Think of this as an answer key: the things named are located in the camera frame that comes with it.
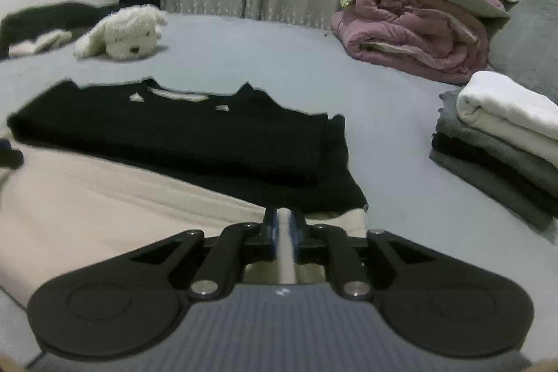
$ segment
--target folded white towel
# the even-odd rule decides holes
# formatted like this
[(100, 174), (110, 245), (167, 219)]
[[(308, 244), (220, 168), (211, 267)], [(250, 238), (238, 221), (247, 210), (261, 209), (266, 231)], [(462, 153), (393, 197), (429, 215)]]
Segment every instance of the folded white towel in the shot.
[(480, 71), (459, 93), (457, 112), (471, 127), (558, 167), (558, 105), (505, 75)]

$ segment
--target folded black shirt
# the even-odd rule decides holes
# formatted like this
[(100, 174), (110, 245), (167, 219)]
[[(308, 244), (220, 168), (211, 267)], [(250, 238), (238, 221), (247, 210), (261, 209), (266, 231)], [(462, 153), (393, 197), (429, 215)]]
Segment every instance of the folded black shirt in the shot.
[(344, 118), (233, 95), (163, 89), (153, 79), (79, 88), (63, 81), (8, 118), (23, 143), (170, 175), (264, 206), (344, 212), (366, 200), (347, 170)]
[(504, 178), (531, 202), (548, 213), (558, 215), (558, 200), (548, 192), (538, 188), (507, 164), (498, 161), (484, 149), (467, 144), (460, 139), (450, 138), (437, 132), (432, 136), (432, 148), (445, 155), (479, 164)]

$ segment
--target stuffed animal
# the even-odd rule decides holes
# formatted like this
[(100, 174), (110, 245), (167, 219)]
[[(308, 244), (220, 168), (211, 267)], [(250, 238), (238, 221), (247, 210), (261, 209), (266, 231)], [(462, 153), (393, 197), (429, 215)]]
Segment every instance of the stuffed animal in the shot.
[(74, 56), (86, 58), (106, 52), (117, 61), (131, 61), (151, 54), (161, 38), (165, 14), (152, 5), (128, 7), (104, 17), (81, 36)]

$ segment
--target bed sheet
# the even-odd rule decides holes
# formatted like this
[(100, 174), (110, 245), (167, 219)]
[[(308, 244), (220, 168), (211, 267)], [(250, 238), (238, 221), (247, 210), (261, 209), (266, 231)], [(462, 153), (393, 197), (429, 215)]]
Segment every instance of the bed sheet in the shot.
[(451, 86), (355, 61), (324, 31), (169, 15), (157, 53), (143, 61), (77, 61), (70, 46), (0, 63), (0, 116), (63, 78), (87, 84), (145, 76), (173, 89), (221, 93), (250, 81), (284, 106), (344, 114), (349, 167), (370, 205), (368, 227), (515, 280), (535, 304), (523, 352), (532, 360), (558, 355), (556, 226), (534, 232), (429, 160), (438, 95)]

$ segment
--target pink comforter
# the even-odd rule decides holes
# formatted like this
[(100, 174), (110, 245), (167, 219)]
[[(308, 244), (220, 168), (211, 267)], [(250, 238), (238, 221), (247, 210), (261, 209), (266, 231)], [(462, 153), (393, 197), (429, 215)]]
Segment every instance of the pink comforter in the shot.
[(485, 27), (444, 0), (356, 0), (331, 28), (353, 58), (435, 81), (467, 83), (487, 64)]

